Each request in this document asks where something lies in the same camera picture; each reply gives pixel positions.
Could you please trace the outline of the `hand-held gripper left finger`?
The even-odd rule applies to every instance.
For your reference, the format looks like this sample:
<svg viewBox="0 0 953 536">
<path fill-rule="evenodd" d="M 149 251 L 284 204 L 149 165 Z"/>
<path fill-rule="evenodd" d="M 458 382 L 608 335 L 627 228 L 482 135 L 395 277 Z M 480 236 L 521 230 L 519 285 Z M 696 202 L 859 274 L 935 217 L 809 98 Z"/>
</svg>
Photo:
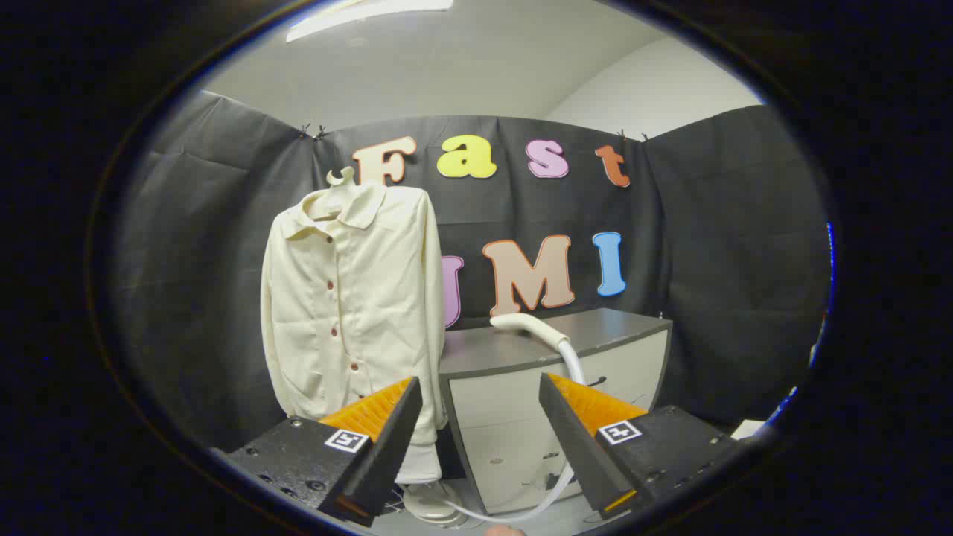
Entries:
<svg viewBox="0 0 953 536">
<path fill-rule="evenodd" d="M 286 418 L 215 460 L 309 515 L 371 527 L 392 498 L 422 408 L 418 377 L 406 377 L 336 413 Z"/>
</svg>

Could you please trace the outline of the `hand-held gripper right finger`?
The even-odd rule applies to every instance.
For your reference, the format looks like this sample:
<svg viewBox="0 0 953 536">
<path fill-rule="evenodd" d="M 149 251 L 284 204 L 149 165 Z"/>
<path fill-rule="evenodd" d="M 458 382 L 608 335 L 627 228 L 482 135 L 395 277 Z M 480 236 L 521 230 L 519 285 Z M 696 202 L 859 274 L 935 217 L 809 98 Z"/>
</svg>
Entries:
<svg viewBox="0 0 953 536">
<path fill-rule="evenodd" d="M 675 405 L 645 411 L 558 374 L 539 377 L 538 400 L 587 503 L 603 519 L 654 522 L 688 508 L 748 454 L 736 440 Z"/>
</svg>

